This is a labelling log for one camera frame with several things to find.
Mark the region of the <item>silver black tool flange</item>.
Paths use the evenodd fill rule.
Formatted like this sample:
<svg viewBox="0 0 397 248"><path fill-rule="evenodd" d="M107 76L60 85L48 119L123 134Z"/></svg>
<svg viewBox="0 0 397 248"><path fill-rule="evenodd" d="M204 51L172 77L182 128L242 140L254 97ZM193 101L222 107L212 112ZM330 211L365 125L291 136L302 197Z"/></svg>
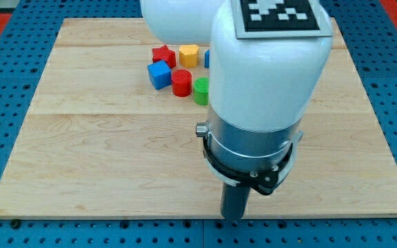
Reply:
<svg viewBox="0 0 397 248"><path fill-rule="evenodd" d="M299 122L284 129L260 132L239 128L209 107L207 120L196 124L203 156L211 172L232 187L249 187L270 195L292 170L303 133Z"/></svg>

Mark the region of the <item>dark grey cylindrical probe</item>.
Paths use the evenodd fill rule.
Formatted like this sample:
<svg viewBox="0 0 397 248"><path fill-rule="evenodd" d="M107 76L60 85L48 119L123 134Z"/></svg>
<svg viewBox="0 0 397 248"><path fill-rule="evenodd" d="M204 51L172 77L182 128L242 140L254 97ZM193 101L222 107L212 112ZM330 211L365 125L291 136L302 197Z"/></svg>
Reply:
<svg viewBox="0 0 397 248"><path fill-rule="evenodd" d="M249 194L249 187L233 187L224 183L221 196L221 215L224 219L241 219L245 213Z"/></svg>

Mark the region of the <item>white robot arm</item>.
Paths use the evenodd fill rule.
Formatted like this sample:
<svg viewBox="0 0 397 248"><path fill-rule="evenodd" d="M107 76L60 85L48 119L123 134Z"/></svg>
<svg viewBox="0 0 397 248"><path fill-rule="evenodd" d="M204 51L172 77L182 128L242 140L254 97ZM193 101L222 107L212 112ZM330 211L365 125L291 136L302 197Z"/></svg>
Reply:
<svg viewBox="0 0 397 248"><path fill-rule="evenodd" d="M208 115L196 126L223 182L221 214L242 218L249 193L270 195L297 157L298 130L333 43L318 0L142 1L150 32L208 44Z"/></svg>

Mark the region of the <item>blue block behind arm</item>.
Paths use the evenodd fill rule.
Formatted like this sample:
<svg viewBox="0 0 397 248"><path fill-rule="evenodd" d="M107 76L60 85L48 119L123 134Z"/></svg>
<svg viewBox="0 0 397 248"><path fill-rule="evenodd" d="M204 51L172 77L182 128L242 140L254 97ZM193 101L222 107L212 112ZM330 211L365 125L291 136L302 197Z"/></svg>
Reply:
<svg viewBox="0 0 397 248"><path fill-rule="evenodd" d="M204 67L210 67L210 50L206 50L204 53Z"/></svg>

